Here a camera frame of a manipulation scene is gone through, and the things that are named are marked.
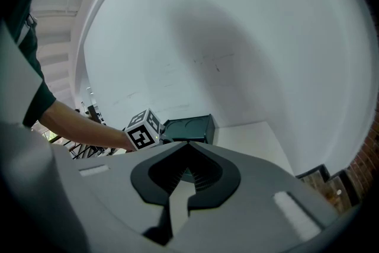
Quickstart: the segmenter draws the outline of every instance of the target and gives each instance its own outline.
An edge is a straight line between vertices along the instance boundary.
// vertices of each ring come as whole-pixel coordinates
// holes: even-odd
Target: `white curved wall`
[[[83,83],[88,82],[88,75],[85,66],[84,53],[82,50],[82,39],[86,33],[86,23],[91,15],[96,0],[82,0],[80,10],[75,17],[74,25],[71,29],[71,52],[69,53],[69,77],[72,95],[75,99],[76,108],[81,107],[81,102],[86,104],[86,94],[81,88]]]
[[[105,0],[86,67],[111,126],[146,107],[163,121],[266,120],[295,174],[322,163],[334,173],[354,157],[374,109],[367,14],[362,0]]]

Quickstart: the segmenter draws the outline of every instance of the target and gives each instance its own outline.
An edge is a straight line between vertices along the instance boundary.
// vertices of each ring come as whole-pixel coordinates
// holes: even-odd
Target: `metal railing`
[[[61,136],[56,136],[53,139],[50,139],[50,143],[55,143],[59,139],[61,139]],[[63,146],[68,145],[69,143],[72,143],[71,140],[68,140],[63,144]],[[96,153],[101,152],[103,153],[105,151],[105,148],[98,147],[98,146],[87,146],[82,143],[74,143],[74,145],[69,148],[69,152],[72,154],[73,158],[72,159],[82,159],[82,158],[90,158],[94,156]]]

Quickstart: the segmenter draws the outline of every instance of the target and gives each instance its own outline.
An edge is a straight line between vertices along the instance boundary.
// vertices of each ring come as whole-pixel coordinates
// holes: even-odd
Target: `hand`
[[[133,144],[131,143],[130,139],[128,138],[128,136],[126,136],[125,132],[124,133],[124,140],[125,140],[125,146],[123,146],[123,149],[125,149],[127,152],[135,152],[136,151],[136,148],[133,146]]]

